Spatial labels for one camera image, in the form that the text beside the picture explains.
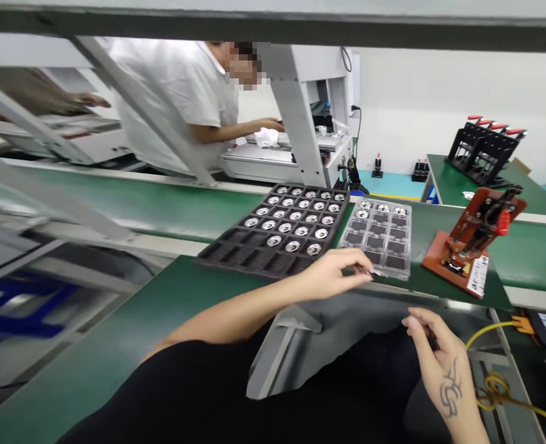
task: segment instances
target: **foam tray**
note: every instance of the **foam tray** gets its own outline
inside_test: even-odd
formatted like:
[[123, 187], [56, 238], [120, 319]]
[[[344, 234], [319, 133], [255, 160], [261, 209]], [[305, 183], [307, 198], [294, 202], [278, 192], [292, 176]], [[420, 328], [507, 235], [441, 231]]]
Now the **foam tray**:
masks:
[[[301, 190], [301, 193], [294, 195], [297, 190]], [[292, 202], [286, 202], [287, 199], [292, 199]], [[300, 204], [304, 205], [303, 201], [309, 202], [304, 208], [300, 207]], [[282, 279], [292, 276], [305, 270], [332, 246], [348, 204], [348, 191], [303, 185], [276, 185], [248, 215], [201, 251], [196, 261], [207, 266], [268, 278]], [[338, 211], [330, 211], [331, 205], [338, 205]], [[300, 213], [301, 216], [292, 219], [291, 215], [294, 213]], [[334, 221], [324, 224], [322, 221], [327, 217], [332, 217]], [[257, 223], [246, 226], [246, 222], [251, 219], [256, 219]], [[275, 227], [264, 229], [263, 225], [266, 226], [271, 221], [275, 223]], [[287, 232], [279, 231], [283, 224], [290, 224], [291, 229]], [[300, 236], [297, 232], [302, 227], [307, 228], [308, 233]], [[316, 238], [319, 229], [327, 230], [325, 238]], [[279, 236], [281, 240], [278, 244], [269, 246], [267, 241], [273, 236]], [[299, 248], [288, 252], [286, 247], [290, 242], [298, 242]], [[307, 253], [313, 244], [320, 246], [320, 251], [314, 256]]]
[[410, 277], [412, 208], [409, 205], [362, 199], [353, 209], [339, 248], [357, 247], [383, 275]]

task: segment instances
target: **wall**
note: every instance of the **wall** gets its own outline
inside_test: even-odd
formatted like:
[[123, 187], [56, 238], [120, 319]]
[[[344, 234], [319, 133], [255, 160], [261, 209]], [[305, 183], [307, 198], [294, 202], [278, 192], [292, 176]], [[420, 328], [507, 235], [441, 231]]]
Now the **wall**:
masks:
[[[361, 54], [358, 166], [410, 174], [425, 154], [447, 154], [469, 114], [529, 134], [515, 154], [546, 183], [546, 54], [354, 48]], [[269, 85], [240, 96], [240, 121], [279, 117]], [[352, 134], [357, 119], [351, 119]]]

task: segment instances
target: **person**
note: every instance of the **person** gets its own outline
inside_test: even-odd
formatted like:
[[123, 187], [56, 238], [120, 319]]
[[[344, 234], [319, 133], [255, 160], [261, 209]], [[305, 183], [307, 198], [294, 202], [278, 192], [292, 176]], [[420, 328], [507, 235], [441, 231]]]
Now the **person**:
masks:
[[[355, 274], [343, 276], [346, 267]], [[387, 334], [364, 336], [300, 388], [246, 397], [270, 319], [289, 305], [369, 282], [371, 269], [359, 249], [330, 250], [300, 274], [197, 314], [59, 443], [405, 443], [403, 412], [421, 376], [453, 442], [488, 443], [464, 344], [424, 308], [409, 308], [403, 325]]]
[[[180, 147], [196, 153], [211, 173], [221, 171], [219, 156], [237, 138], [261, 128], [284, 131], [274, 118], [238, 123], [238, 88], [260, 83], [252, 43], [115, 38], [109, 53], [171, 125]], [[173, 176], [192, 175], [118, 94], [115, 106], [139, 160]]]

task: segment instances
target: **white cloth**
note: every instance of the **white cloth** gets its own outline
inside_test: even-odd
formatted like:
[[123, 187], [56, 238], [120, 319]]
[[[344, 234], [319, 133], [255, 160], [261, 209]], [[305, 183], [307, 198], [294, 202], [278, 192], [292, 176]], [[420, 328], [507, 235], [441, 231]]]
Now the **white cloth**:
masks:
[[[202, 145], [187, 123], [227, 126], [238, 123], [238, 88], [204, 42], [115, 38], [110, 56], [141, 87], [146, 100], [211, 171], [221, 171], [219, 156], [234, 141]], [[145, 121], [115, 94], [115, 106], [137, 158], [157, 167], [192, 174]]]

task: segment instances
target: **blue object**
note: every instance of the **blue object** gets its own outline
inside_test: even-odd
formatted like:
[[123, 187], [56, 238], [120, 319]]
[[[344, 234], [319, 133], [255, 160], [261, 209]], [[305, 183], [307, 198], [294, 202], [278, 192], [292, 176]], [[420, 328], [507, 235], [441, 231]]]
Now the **blue object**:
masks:
[[0, 340], [13, 335], [51, 338], [57, 335], [65, 326], [45, 324], [44, 318], [68, 298], [77, 286], [66, 284], [55, 279], [33, 273], [17, 272], [0, 279], [0, 307], [14, 297], [28, 294], [33, 296], [52, 297], [25, 318], [10, 318], [0, 315]]

